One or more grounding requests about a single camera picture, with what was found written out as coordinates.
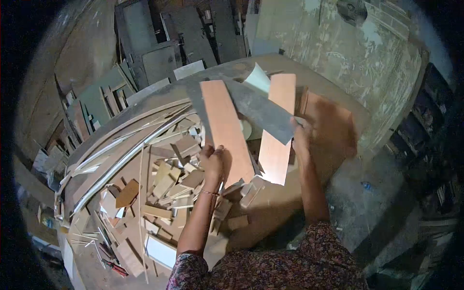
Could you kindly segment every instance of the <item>thin wooden stick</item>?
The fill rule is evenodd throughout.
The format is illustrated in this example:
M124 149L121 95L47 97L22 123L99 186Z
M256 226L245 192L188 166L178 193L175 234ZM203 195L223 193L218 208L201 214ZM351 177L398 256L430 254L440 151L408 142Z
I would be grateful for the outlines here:
M73 234L73 235L76 235L76 236L83 237L83 238L89 238L89 239L96 239L96 240L98 240L98 238L87 237L87 236L84 236L84 235L79 235L78 233L72 233L72 234Z
M143 165L143 148L145 147L145 142L142 143L142 152L140 154L140 172L139 172L139 213L142 214L142 206L140 204L140 200L142 199L142 196L140 195L140 191L142 189L142 165ZM147 274L147 268L145 267L145 246L142 241L142 226L140 225L140 219L139 219L139 233L140 233L140 246L142 247L142 264L143 264L143 271L145 272L145 281L147 281L148 284L148 274Z

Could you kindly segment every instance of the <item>wood scrap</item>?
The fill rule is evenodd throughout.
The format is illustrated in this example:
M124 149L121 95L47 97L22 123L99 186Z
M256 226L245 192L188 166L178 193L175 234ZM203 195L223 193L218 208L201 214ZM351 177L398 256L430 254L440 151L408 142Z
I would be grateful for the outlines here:
M195 189L205 179L205 173L200 170L192 171L185 179L180 183L181 186Z
M146 229L148 232L153 233L154 235L156 235L160 229L159 227L152 224L150 221L148 221L144 217L140 217L140 224L142 225L144 229Z
M81 134L83 141L87 140L90 137L89 129L84 119L84 112L82 110L81 101L76 100L73 102L74 106L74 118L77 121L77 129Z
M122 109L127 108L126 97L124 96L123 90L118 91L118 100L119 100L119 103L121 104Z
M144 245L150 259L170 270L174 267L177 249L172 245L152 235L147 235Z
M245 227L247 225L248 225L248 217L246 215L242 215L242 216L227 220L227 226L229 227L229 230L231 231L234 231L241 227Z
M103 199L100 201L100 206L106 212L109 218L114 218L118 212L116 208L116 198L109 189L104 193Z
M172 217L171 211L147 205L142 206L141 213L165 219L170 219Z
M163 229L160 229L158 231L157 236L160 237L161 239L167 241L167 242L170 241L173 238L173 236L170 233L168 233L167 231L165 231Z
M217 236L219 234L219 228L221 227L221 220L217 218L212 218L211 219L211 224L209 226L209 235L211 236Z
M231 207L232 207L232 203L230 201L222 197L218 198L216 207L214 209L213 217L221 221L225 220Z
M171 208L181 209L181 208L189 208L189 207L193 207L193 196L192 195L189 197L184 197L184 198L175 200L174 203L168 207L168 209L171 209Z
M177 215L174 218L172 225L177 228L183 228L188 220L188 208L180 208L177 210Z
M100 90L100 98L101 98L102 102L105 104L105 109L106 109L105 111L108 114L108 118L111 119L113 116L111 114L111 109L109 107L108 101L105 98L105 94L103 93L103 89L102 89L102 87L98 87L98 88Z
M293 114L295 109L295 74L271 76L269 100ZM263 131L259 150L259 164L264 171L263 178L269 182L285 185L289 163L291 140L282 144L266 130Z
M84 183L88 182L88 183L93 184L93 185L86 192L84 191L85 189L83 189L82 191L85 192L84 194L82 194L82 191L80 191L81 188L78 189L78 191L80 191L80 193L78 195L79 202L78 202L78 204L76 204L76 206L74 208L74 212L79 211L88 202L88 200L97 192L97 190L99 190L108 180L110 180L110 178L112 178L114 176L114 174L117 171L119 171L129 160L131 160L132 157L134 157L140 151L140 149L142 148L143 144L145 144L146 141L152 140L153 138L156 138L159 135L161 135L162 133L164 133L170 126L172 126L173 123L176 123L178 121L178 119L180 118L179 116L181 116L184 113L184 110L187 110L187 109L189 109L188 106L186 106L178 114L171 117L168 121L166 121L166 123L164 123L163 125L161 125L157 129L152 131L152 133L149 134L147 137L145 137L141 141L139 141L137 143L137 145L133 146L132 149L129 152L127 152L126 154L119 155L119 156L122 156L122 157L118 159L117 163L112 163L112 164L109 163L106 167L103 167L102 169L101 169L101 167L103 166L103 164L101 166L99 166L98 170L94 174L96 174L98 171L101 171L101 173L105 173L105 172L106 173L103 176L96 175L95 178L88 178ZM145 135L144 131L142 130L142 131L140 131L140 132L138 132L137 134L134 135L135 140L137 138L140 138L139 133L141 134L141 136Z
M164 178L155 186L153 190L153 195L157 198L162 198L169 189L176 183L176 181L171 177L170 174L164 176Z
M137 254L134 246L128 238L125 239L116 249L132 275L138 277L142 272L144 272L145 267L142 264L140 256Z
M187 163L186 165L184 165L184 170L187 171L188 173L196 170L197 168L195 166L193 166L192 164L190 163Z
M180 194L183 194L185 192L189 191L189 188L185 188L181 186L180 184L174 185L169 192L166 194L167 197L174 198Z
M126 207L132 204L132 201L139 193L139 183L132 179L129 183L122 189L119 196L116 198L116 208Z
M167 219L167 218L159 218L159 219L160 219L160 221L162 221L163 223L165 223L168 226L170 226L173 223L172 219Z
M248 189L247 194L240 200L240 206L247 208L264 187L264 183L265 181L260 176L255 176L250 182L251 186Z
M142 200L142 197L141 197L141 187L142 187L142 168L143 168L143 149L145 147L145 143L142 143L142 151L140 153L140 173L139 173L139 180L140 180L140 183L138 184L139 188L138 188L138 200L139 200L139 206L138 206L138 213L139 215L141 215L141 212L142 212L142 206L141 206L141 203L140 201ZM147 269L145 268L145 247L143 246L143 242L142 242L142 227L141 227L141 221L139 220L139 223L138 223L138 226L139 226L139 235L140 235L140 247L142 248L142 266L143 266L143 272L145 273L145 280L148 284L148 275L147 275Z
M119 107L117 106L115 95L111 91L110 87L105 88L105 95L106 95L106 100L108 101L108 104L110 105L113 115L117 116L121 111L119 110Z
M240 127L237 112L230 99L223 81L207 81L200 83L205 109L208 115L211 134L215 146L223 145L225 188L239 182L245 183L255 175L250 154Z

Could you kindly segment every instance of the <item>workbench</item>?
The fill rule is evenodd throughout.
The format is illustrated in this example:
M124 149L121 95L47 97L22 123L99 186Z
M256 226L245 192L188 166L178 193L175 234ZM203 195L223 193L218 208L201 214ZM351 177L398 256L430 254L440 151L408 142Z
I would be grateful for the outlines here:
M94 142L119 125L153 108L185 98L190 98L192 101L193 107L197 110L198 115L205 123L206 132L208 134L209 126L204 120L206 113L199 82L215 79L243 81L251 73L255 63L258 63L261 68L267 72L295 73L297 87L306 85L315 94L324 96L350 110L353 113L357 134L360 134L360 131L367 126L370 120L368 111L335 84L287 57L278 54L270 54L221 64L150 93L145 99L128 108L117 117L112 118L106 125L94 132L94 134L91 135L86 142L81 144L74 151L73 155L70 156L69 164L76 163L79 158L91 148ZM322 161L324 166L317 168L322 184L325 184L330 179L343 160L344 157L336 156L331 160ZM72 212L74 208L72 194L79 185L82 184L86 177L87 174L81 174L72 178L65 188L65 219L69 218L69 212ZM271 183L266 184L265 188L263 188L260 194L256 196L246 209L240 208L239 203L235 203L229 212L229 216L239 216L245 213L248 215L249 225L237 229L232 233L227 233L221 229L219 231L219 236L208 237L204 256L209 267L212 268L227 251L252 247L268 234L275 231L287 221L293 213L302 208L300 195L301 190L298 182L298 170L297 166L294 166L289 167L284 187ZM98 208L98 200L99 197L94 197L88 203L87 207L91 213ZM93 215L94 214L92 214L92 218L87 225L87 228L90 229L89 231L95 230L98 224L97 218ZM170 270L157 265L156 270L158 277L156 277L155 272L152 271L149 266L149 285L145 283L143 275L137 278L133 276L123 278L110 269L104 270L97 260L95 247L90 246L85 248L81 246L79 251L74 254L74 259L74 271L76 275L73 276L75 278L80 277L83 285L87 289L165 288L170 274Z

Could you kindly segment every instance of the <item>wooden panel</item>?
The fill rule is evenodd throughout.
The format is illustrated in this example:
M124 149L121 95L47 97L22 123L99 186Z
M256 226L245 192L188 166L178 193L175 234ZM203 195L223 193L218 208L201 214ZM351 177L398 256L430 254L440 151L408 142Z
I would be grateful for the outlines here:
M223 145L225 188L243 178L245 183L254 176L253 165L245 139L243 138L237 112L223 81L200 83L205 101L211 134L215 146Z
M118 247L117 251L126 263L127 267L135 277L143 272L143 265L140 257L130 243L129 239L125 239Z
M113 112L113 115L118 115L119 114L119 107L117 106L115 95L111 91L110 87L105 88L105 95L106 95L106 100L108 101L108 104L110 104L111 111Z
M170 13L175 28L184 40L184 51L189 62L205 62L206 68L217 65L203 25L195 7L185 7Z
M277 74L271 76L269 100L275 102L289 113L295 109L295 74ZM283 145L267 131L263 131L259 163L264 171L264 179L284 185L289 163L291 140Z
M116 208L126 207L130 205L132 200L139 193L139 183L132 179L129 183L122 189L121 194L116 198Z
M24 189L29 192L35 199L44 203L49 208L55 207L55 193L45 184L40 182L26 166L24 166L19 158L14 155L14 178Z
M171 211L167 211L162 208L157 208L154 206L147 206L147 205L142 206L142 213L151 215L154 217L165 218L165 219L170 219L172 217Z
M85 141L90 137L90 134L89 129L87 128L87 124L85 123L81 101L74 100L72 105L74 106L74 119L77 121L77 129L81 133L83 141Z
M240 55L230 1L211 0L210 6L220 63L223 64L239 59Z

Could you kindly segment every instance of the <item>brown wood block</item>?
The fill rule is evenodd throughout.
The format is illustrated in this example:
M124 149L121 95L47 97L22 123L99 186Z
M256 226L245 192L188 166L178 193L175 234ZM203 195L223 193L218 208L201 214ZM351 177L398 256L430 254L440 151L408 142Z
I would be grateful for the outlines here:
M116 208L129 206L139 193L139 183L132 179L116 198Z

